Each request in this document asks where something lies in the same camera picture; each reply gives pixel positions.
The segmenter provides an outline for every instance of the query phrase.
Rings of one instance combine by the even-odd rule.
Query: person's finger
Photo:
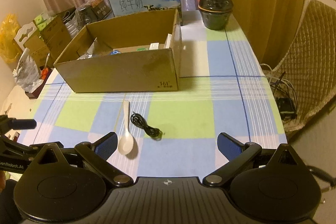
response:
[[[3,189],[5,189],[5,186],[6,186],[5,172],[0,171],[0,193],[2,192]]]

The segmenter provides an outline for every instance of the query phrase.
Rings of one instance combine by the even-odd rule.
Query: floor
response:
[[[290,140],[306,164],[317,166],[336,177],[336,107],[327,107]],[[318,180],[320,187],[327,183]],[[317,209],[314,220],[319,224],[334,224],[336,219],[336,189],[322,195],[325,203]]]

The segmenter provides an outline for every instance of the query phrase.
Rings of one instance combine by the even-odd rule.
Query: checkered tablecloth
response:
[[[287,142],[271,89],[234,17],[226,31],[205,28],[197,11],[185,12],[184,22],[178,92],[76,94],[54,70],[31,112],[38,125],[21,132],[19,142],[73,147],[110,131],[120,137],[123,100],[164,132],[155,141],[130,124],[133,151],[127,156],[116,151],[108,162],[134,179],[202,179],[227,162],[216,145],[220,132],[264,148]]]

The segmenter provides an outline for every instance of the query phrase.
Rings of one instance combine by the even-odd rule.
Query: spoon handle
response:
[[[129,101],[124,101],[124,122],[125,122],[125,130],[129,132]]]

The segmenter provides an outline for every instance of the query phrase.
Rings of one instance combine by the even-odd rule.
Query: black plastic bowl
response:
[[[222,30],[226,27],[232,11],[227,12],[208,12],[199,10],[202,15],[204,25],[211,30]]]

